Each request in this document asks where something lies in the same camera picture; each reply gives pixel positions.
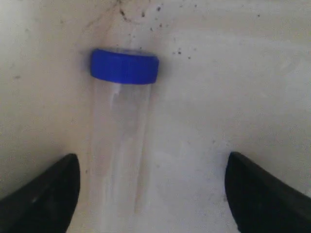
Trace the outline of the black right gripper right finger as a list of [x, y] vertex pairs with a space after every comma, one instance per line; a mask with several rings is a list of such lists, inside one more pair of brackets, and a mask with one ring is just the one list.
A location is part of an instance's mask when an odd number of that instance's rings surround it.
[[225, 194], [241, 233], [311, 231], [311, 199], [241, 153], [229, 155]]

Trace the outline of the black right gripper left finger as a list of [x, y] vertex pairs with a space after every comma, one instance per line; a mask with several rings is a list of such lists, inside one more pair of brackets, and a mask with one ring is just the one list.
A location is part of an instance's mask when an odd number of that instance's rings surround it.
[[65, 233], [81, 187], [76, 154], [68, 154], [0, 201], [2, 233]]

